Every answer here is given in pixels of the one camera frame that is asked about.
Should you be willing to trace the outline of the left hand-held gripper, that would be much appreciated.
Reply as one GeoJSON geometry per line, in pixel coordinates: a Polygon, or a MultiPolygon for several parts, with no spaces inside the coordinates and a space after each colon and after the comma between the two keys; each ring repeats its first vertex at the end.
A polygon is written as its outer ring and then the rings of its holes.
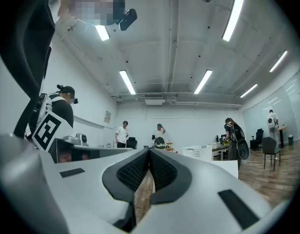
{"type": "Polygon", "coordinates": [[[40,150],[48,152],[55,138],[64,139],[72,134],[73,128],[65,119],[48,112],[33,133],[32,140],[40,150]]]}

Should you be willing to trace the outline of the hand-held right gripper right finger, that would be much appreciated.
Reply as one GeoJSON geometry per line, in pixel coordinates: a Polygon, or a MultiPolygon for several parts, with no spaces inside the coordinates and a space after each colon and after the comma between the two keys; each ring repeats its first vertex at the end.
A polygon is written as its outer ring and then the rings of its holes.
{"type": "Polygon", "coordinates": [[[241,226],[219,196],[233,191],[262,219],[271,211],[265,198],[223,168],[184,155],[164,152],[186,166],[192,181],[175,202],[152,205],[132,230],[133,234],[237,234],[241,226]]]}

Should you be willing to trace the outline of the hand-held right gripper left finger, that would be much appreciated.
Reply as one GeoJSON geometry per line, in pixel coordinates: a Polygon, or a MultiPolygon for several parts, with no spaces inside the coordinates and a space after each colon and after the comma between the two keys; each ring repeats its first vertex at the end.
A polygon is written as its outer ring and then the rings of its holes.
{"type": "Polygon", "coordinates": [[[132,150],[98,159],[55,164],[40,152],[46,181],[70,234],[123,234],[134,219],[134,191],[117,170],[148,154],[132,150]]]}

